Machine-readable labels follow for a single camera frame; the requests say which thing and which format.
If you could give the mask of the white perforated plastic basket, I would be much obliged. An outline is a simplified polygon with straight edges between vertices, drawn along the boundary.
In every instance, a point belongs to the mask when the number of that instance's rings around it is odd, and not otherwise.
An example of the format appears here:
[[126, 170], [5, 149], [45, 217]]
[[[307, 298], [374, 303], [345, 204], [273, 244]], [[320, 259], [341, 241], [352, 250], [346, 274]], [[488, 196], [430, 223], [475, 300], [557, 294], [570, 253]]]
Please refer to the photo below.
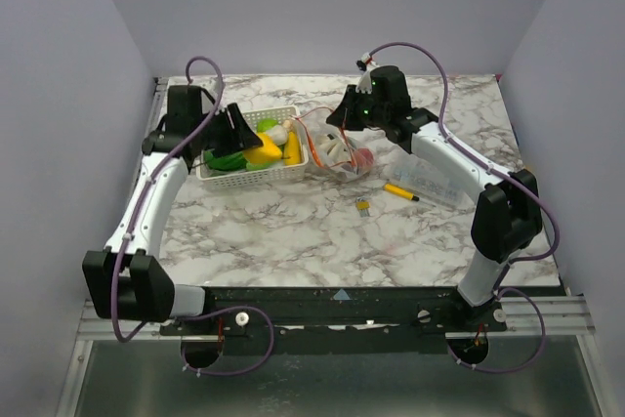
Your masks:
[[[257, 124], [263, 118], [273, 118], [282, 122], [292, 116], [299, 115], [300, 109], [293, 104], [254, 110], [242, 110], [241, 113], [247, 124], [255, 130]], [[295, 125], [295, 131], [298, 136], [302, 156], [302, 161], [297, 165], [285, 166], [283, 162], [276, 162], [261, 170], [241, 170], [224, 173], [209, 169], [203, 163], [202, 158], [198, 158], [195, 163], [195, 176], [211, 190], [241, 188], [271, 182], [300, 181], [304, 178], [310, 158], [305, 144], [304, 131], [300, 129], [298, 124]]]

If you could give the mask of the orange peach toy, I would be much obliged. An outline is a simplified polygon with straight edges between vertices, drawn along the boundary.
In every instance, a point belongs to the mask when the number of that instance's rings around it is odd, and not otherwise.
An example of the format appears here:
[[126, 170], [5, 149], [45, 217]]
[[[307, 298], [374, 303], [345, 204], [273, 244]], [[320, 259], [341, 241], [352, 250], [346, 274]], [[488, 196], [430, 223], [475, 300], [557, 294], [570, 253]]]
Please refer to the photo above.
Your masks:
[[366, 147], [359, 147], [354, 151], [354, 161], [362, 171], [370, 168], [374, 163], [373, 153]]

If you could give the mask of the white mushroom toy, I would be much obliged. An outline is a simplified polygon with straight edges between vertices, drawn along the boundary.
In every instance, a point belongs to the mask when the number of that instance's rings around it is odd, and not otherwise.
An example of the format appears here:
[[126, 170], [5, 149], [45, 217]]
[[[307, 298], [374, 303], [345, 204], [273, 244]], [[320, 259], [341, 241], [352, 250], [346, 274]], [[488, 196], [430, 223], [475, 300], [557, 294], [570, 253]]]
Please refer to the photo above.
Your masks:
[[332, 135], [321, 135], [315, 143], [319, 161], [325, 166], [351, 163], [351, 154], [343, 140]]

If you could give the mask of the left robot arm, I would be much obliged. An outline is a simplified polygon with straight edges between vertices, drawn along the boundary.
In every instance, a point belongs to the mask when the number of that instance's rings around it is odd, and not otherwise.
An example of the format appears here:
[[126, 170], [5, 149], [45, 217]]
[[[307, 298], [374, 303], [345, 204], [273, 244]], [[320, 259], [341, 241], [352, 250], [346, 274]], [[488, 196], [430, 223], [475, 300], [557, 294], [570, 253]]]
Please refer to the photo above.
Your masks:
[[124, 215], [101, 251], [86, 253], [82, 270], [101, 318], [163, 322], [183, 318], [196, 334], [217, 319], [207, 291], [175, 283], [161, 267], [160, 243], [173, 202], [202, 153], [228, 156], [261, 140], [237, 104], [220, 102], [224, 87], [176, 85], [166, 113], [142, 142], [139, 177]]

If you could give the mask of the clear zip bag orange zipper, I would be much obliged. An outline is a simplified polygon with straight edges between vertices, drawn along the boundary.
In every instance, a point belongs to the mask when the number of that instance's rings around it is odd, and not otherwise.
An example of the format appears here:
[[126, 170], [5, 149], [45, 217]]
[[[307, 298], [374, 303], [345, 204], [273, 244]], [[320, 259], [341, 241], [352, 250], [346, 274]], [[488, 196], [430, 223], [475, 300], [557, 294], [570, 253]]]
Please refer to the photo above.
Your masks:
[[349, 137], [343, 128], [325, 123], [333, 108], [318, 106], [292, 119], [301, 132], [304, 146], [318, 173], [325, 173], [341, 182], [350, 182], [367, 175], [373, 168], [373, 152], [360, 141]]

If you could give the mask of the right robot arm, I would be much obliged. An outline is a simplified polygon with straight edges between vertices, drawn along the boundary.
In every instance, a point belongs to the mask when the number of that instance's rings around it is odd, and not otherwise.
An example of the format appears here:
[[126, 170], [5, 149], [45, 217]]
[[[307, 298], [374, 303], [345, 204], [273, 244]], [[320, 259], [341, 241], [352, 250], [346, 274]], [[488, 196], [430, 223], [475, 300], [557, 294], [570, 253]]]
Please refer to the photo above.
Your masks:
[[449, 307], [451, 323], [469, 331], [484, 320], [484, 308], [512, 256], [543, 229], [535, 177], [513, 172], [454, 139], [438, 117], [415, 107], [406, 77], [394, 65], [360, 66], [327, 124], [347, 131], [379, 129], [406, 153], [426, 160], [475, 203], [471, 238], [475, 254], [458, 284], [462, 298]]

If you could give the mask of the yellow lemon toy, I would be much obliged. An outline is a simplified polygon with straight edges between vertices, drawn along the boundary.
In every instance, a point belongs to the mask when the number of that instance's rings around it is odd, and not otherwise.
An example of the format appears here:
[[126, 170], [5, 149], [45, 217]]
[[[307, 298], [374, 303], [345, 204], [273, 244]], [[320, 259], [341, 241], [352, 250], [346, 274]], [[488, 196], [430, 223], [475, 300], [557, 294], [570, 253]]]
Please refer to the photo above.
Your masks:
[[282, 158], [282, 150], [265, 133], [259, 133], [257, 137], [261, 145], [242, 151], [243, 157], [252, 165], [272, 164]]

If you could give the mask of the light green cabbage toy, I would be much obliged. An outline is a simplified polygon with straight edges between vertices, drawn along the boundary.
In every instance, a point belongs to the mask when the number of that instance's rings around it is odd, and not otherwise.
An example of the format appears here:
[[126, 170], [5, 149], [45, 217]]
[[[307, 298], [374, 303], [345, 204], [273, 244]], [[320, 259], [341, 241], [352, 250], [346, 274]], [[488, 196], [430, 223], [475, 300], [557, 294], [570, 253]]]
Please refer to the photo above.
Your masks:
[[274, 126], [278, 125], [279, 122], [272, 118], [261, 119], [257, 122], [256, 131], [258, 133], [265, 133], [267, 130], [270, 130]]

